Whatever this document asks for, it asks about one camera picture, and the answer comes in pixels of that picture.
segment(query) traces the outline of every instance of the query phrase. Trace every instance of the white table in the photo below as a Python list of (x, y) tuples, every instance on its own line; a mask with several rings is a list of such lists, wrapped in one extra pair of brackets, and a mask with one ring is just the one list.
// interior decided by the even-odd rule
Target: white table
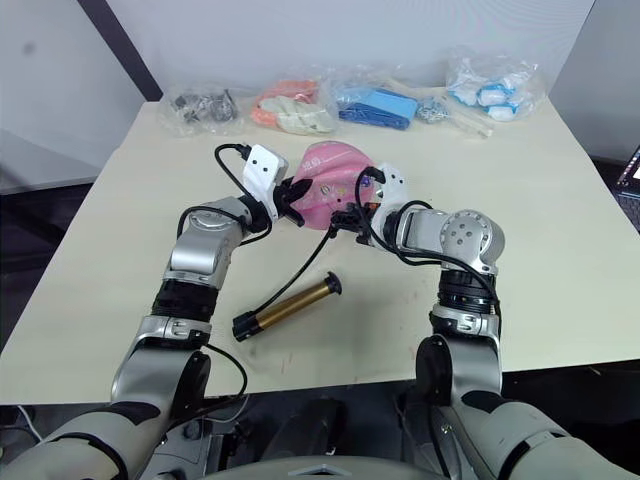
[[(104, 402), (114, 372), (160, 286), (188, 206), (239, 192), (219, 170), (222, 142), (262, 143), (295, 172), (321, 140), (254, 128), (237, 138), (171, 138), (145, 104), (89, 192), (0, 358), (1, 403)], [(506, 234), (499, 260), (505, 370), (640, 357), (640, 238), (550, 102), (492, 138), (446, 125), (408, 131), (341, 124), (335, 137), (404, 172), (412, 198), (480, 210)], [(229, 154), (239, 172), (241, 161)], [(231, 319), (261, 303), (307, 258), (321, 233), (281, 221), (233, 254), (213, 343), (237, 356), (249, 392), (412, 378), (438, 269), (408, 267), (342, 232), (297, 284), (332, 270), (344, 294), (238, 344)], [(206, 393), (240, 378), (213, 357)]]

